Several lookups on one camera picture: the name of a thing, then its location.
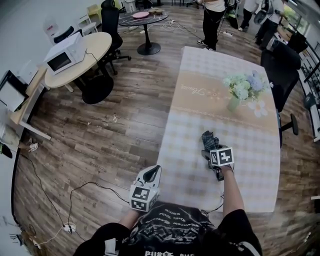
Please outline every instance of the black pants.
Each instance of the black pants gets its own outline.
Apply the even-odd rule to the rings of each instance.
[[[244,30],[246,27],[249,27],[249,21],[251,20],[251,17],[252,17],[252,12],[243,8],[243,21],[240,28]]]
[[[269,41],[272,39],[274,34],[277,32],[278,24],[266,19],[266,21],[261,25],[258,34],[256,34],[256,42],[261,48],[266,48]]]
[[[204,9],[204,17],[203,17],[203,33],[204,33],[204,43],[212,49],[216,49],[217,43],[217,32],[218,27],[221,21],[221,18],[224,16],[225,11],[216,12],[213,10],[209,10],[207,8]]]

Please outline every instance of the flower vase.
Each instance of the flower vase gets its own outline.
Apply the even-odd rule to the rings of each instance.
[[[239,104],[240,104],[240,99],[236,98],[235,96],[232,96],[232,98],[229,100],[229,103],[226,106],[226,108],[230,112],[234,112],[236,110],[236,108],[239,106]]]

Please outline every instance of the checkered tablecloth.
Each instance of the checkered tablecloth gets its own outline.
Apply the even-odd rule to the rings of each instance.
[[[228,90],[225,92],[220,84],[230,74],[248,74],[253,70],[268,79],[264,68],[251,62],[218,52],[184,48],[157,161],[162,166],[161,201],[204,210],[214,210],[222,203],[224,182],[217,181],[201,156],[204,149],[201,135],[209,130],[220,144],[233,148],[234,173],[245,210],[274,211],[280,142],[271,89],[260,95],[259,102],[242,102],[235,113],[229,113]]]

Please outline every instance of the person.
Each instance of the person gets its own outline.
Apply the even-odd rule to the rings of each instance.
[[[39,144],[33,143],[31,138],[28,144],[21,142],[16,132],[10,126],[2,122],[0,122],[0,141],[22,150],[28,150],[29,152],[34,152],[39,147]]]
[[[233,169],[228,165],[221,171],[224,202],[218,228],[196,208],[157,201],[144,215],[131,209],[118,223],[101,226],[73,256],[115,255],[117,250],[119,256],[262,255]]]
[[[269,4],[273,7],[273,13],[269,15],[256,34],[255,43],[262,49],[267,47],[269,41],[277,32],[281,17],[285,18],[284,1],[285,0],[269,0]]]
[[[224,0],[199,0],[198,3],[204,4],[203,15],[203,33],[204,40],[198,40],[197,43],[205,46],[209,51],[216,51],[216,44],[218,42],[218,27],[220,21],[226,13]]]
[[[238,29],[239,31],[244,31],[249,27],[249,21],[251,20],[252,15],[259,8],[259,4],[261,2],[261,0],[245,0],[243,7],[243,21]]]

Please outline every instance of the flower bouquet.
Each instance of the flower bouquet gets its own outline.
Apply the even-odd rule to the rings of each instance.
[[[231,112],[235,111],[240,101],[251,99],[256,101],[261,92],[263,92],[269,83],[265,81],[264,76],[253,70],[252,74],[230,75],[223,80],[223,84],[229,87],[232,95],[227,109]]]

